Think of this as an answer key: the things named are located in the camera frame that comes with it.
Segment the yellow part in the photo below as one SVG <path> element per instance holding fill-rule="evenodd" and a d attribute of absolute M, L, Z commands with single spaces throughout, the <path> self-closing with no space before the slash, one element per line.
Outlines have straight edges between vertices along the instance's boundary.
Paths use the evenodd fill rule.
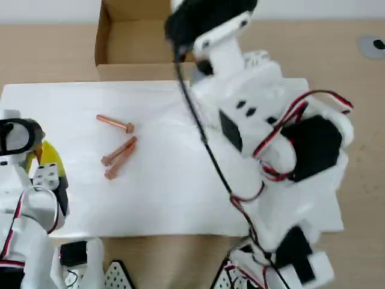
<path fill-rule="evenodd" d="M 58 165 L 58 174 L 60 177 L 64 177 L 66 175 L 66 171 L 64 170 L 63 162 L 59 156 L 59 153 L 56 149 L 48 142 L 43 142 L 43 155 L 42 160 L 40 162 L 41 165 L 49 164 L 49 163 L 57 163 Z"/>
<path fill-rule="evenodd" d="M 29 170 L 31 169 L 32 161 L 34 160 L 35 155 L 33 152 L 30 152 L 27 156 L 27 161 L 25 162 L 25 171 L 26 173 L 29 173 Z"/>

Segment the copper bolt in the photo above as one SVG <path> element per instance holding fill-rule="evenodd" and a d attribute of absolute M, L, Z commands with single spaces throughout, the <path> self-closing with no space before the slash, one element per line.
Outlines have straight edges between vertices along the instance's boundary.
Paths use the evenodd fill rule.
<path fill-rule="evenodd" d="M 135 150 L 135 144 L 133 144 L 132 146 L 130 146 L 129 148 L 127 148 L 123 153 L 122 155 L 120 156 L 120 158 L 117 160 L 117 162 L 115 163 L 115 165 L 112 166 L 112 168 L 110 168 L 109 170 L 106 170 L 104 176 L 107 178 L 107 179 L 114 179 L 117 177 L 118 175 L 118 171 L 120 170 L 120 168 L 127 162 L 128 158 L 132 155 L 132 153 L 134 152 Z"/>
<path fill-rule="evenodd" d="M 105 166 L 111 165 L 114 158 L 116 158 L 118 155 L 120 155 L 122 152 L 124 152 L 127 148 L 129 148 L 130 146 L 135 144 L 137 142 L 137 140 L 138 140 L 137 137 L 132 137 L 128 141 L 123 143 L 119 148 L 114 150 L 112 153 L 110 153 L 109 155 L 105 155 L 102 158 L 102 164 L 104 164 Z"/>
<path fill-rule="evenodd" d="M 127 134 L 132 133 L 135 129 L 132 123 L 123 123 L 118 120 L 112 119 L 108 116 L 103 116 L 101 114 L 98 114 L 96 116 L 96 119 L 100 120 L 101 122 L 105 122 L 105 123 L 109 123 L 110 125 L 117 126 L 118 128 L 122 128 Z"/>

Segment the wooden table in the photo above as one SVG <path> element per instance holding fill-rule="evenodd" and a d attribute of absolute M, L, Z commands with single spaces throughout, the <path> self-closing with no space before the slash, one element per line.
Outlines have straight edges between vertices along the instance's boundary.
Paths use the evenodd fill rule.
<path fill-rule="evenodd" d="M 382 288 L 385 274 L 385 60 L 368 60 L 357 38 L 385 38 L 385 21 L 256 22 L 247 49 L 270 52 L 287 77 L 335 89 L 356 106 L 356 139 L 339 190 L 346 230 L 322 236 L 336 272 L 329 288 Z M 96 25 L 0 26 L 0 87 L 15 82 L 98 81 Z M 106 263 L 123 259 L 137 288 L 209 288 L 234 238 L 105 238 Z"/>

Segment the cardboard box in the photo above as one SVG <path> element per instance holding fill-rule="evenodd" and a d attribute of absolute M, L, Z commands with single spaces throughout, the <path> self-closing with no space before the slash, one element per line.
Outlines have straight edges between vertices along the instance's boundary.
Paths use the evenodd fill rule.
<path fill-rule="evenodd" d="M 95 44 L 101 80 L 175 79 L 164 35 L 170 14 L 170 0 L 102 0 Z"/>

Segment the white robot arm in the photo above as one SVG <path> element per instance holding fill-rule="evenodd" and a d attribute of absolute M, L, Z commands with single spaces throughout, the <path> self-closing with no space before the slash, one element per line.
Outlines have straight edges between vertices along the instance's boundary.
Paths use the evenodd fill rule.
<path fill-rule="evenodd" d="M 327 255 L 311 245 L 322 231 L 343 228 L 336 190 L 348 163 L 344 149 L 354 137 L 346 116 L 353 106 L 335 92 L 309 91 L 305 79 L 284 78 L 265 51 L 241 52 L 236 37 L 251 21 L 247 5 L 256 1 L 241 1 L 243 11 L 232 15 L 223 7 L 234 2 L 218 1 L 221 8 L 213 10 L 215 1 L 210 1 L 209 13 L 201 17 L 220 20 L 216 25 L 206 21 L 199 26 L 201 34 L 187 36 L 180 30 L 205 10 L 205 2 L 177 2 L 166 36 L 174 51 L 191 51 L 198 61 L 188 93 L 200 120 L 260 164 L 259 193 L 252 197 L 236 191 L 230 198 L 251 225 L 254 253 L 234 250 L 230 259 L 273 289 L 311 289 L 330 282 L 334 273 Z M 331 97 L 341 110 L 314 98 L 316 93 Z M 266 252 L 273 254 L 275 268 L 269 267 L 274 263 Z"/>
<path fill-rule="evenodd" d="M 9 289 L 65 289 L 63 262 L 49 234 L 69 213 L 67 179 L 40 125 L 0 111 L 0 280 Z M 38 168 L 29 178 L 31 162 Z M 102 289 L 103 244 L 90 240 L 80 288 Z"/>

